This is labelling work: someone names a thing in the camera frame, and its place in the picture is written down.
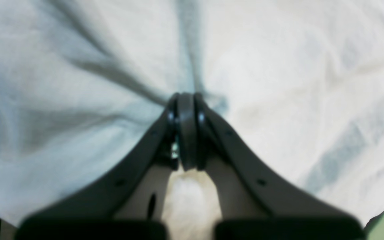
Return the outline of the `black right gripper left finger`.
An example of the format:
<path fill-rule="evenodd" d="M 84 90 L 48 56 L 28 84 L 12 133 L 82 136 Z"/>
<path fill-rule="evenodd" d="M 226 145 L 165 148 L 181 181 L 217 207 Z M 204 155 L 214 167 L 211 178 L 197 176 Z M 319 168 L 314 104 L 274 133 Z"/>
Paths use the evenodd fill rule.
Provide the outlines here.
<path fill-rule="evenodd" d="M 167 240 L 161 222 L 171 173 L 179 94 L 134 148 L 104 176 L 28 217 L 16 240 Z"/>

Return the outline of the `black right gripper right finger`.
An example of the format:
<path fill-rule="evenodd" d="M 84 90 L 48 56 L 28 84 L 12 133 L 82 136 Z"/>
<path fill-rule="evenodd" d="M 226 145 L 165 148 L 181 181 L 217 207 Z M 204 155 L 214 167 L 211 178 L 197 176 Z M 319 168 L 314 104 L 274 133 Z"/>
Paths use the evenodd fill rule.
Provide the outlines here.
<path fill-rule="evenodd" d="M 178 141 L 184 170 L 207 173 L 222 220 L 215 240 L 364 240 L 350 214 L 282 178 L 247 146 L 201 94 L 178 96 Z"/>

